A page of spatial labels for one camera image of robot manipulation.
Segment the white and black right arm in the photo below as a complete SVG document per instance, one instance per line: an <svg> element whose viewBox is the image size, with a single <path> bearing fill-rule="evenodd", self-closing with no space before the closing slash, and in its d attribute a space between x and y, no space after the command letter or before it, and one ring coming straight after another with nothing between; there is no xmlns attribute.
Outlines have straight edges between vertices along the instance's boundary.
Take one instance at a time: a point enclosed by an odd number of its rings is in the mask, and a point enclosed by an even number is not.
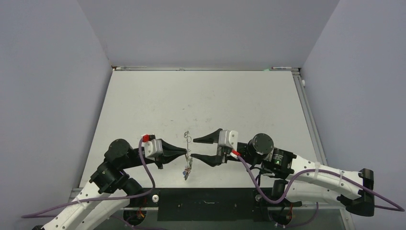
<svg viewBox="0 0 406 230"><path fill-rule="evenodd" d="M374 196L368 193L374 186L370 169L344 171L307 160L275 147L272 138L265 133L258 133L248 143L242 143L238 141L237 131L220 128L193 142L217 144L214 156L192 155L211 167L240 160L250 166L260 165L263 173L276 179L270 193L273 204L320 202L341 205L358 216L374 215Z"/></svg>

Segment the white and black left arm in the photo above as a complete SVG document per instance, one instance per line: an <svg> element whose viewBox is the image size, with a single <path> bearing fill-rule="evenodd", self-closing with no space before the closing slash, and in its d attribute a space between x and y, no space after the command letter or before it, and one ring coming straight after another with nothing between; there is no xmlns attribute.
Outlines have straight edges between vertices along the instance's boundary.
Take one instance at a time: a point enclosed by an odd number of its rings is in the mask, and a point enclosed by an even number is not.
<svg viewBox="0 0 406 230"><path fill-rule="evenodd" d="M79 194L69 203L52 207L29 218L43 217L45 213L62 211L48 223L35 226L36 230L92 230L113 213L127 205L137 206L156 188L148 164L159 169L176 158L187 155L187 149L173 146L154 135L144 135L134 149L124 139L114 140L104 154L103 162L90 176ZM145 190L125 172L128 168L143 166L152 187Z"/></svg>

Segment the large metal keyring organizer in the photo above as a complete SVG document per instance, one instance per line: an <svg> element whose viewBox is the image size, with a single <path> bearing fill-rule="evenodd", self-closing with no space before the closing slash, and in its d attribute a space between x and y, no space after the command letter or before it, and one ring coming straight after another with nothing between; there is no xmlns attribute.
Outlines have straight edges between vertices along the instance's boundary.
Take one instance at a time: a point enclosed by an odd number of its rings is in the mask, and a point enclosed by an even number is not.
<svg viewBox="0 0 406 230"><path fill-rule="evenodd" d="M189 147L190 143L192 142L192 137L190 136L190 132L188 130L184 133L184 138L186 140L186 150L187 150L187 154L186 154L186 158L185 158L186 166L184 169L184 172L187 172L187 174L186 174L186 176L184 176L184 180L187 181L187 179L190 176L191 171L192 171L192 161L193 161L193 158L191 157L191 150Z"/></svg>

